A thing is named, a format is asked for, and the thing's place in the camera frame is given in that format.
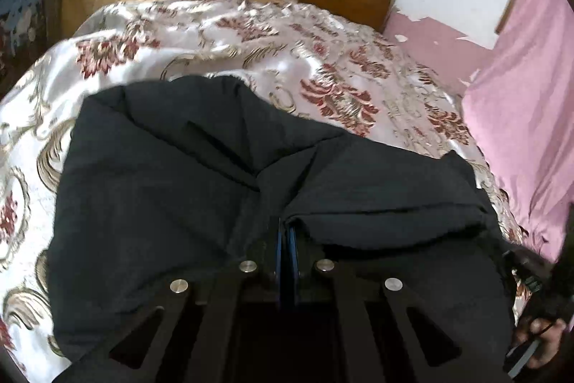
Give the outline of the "person's right hand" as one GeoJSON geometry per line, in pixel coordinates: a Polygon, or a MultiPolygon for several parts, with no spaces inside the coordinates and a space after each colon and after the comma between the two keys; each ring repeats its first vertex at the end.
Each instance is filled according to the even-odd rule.
{"type": "Polygon", "coordinates": [[[513,345],[521,345],[529,339],[530,335],[538,335],[541,344],[526,363],[526,366],[532,369],[541,368],[556,357],[566,328],[567,324],[562,319],[557,319],[551,323],[541,318],[534,319],[529,316],[522,316],[513,335],[513,345]]]}

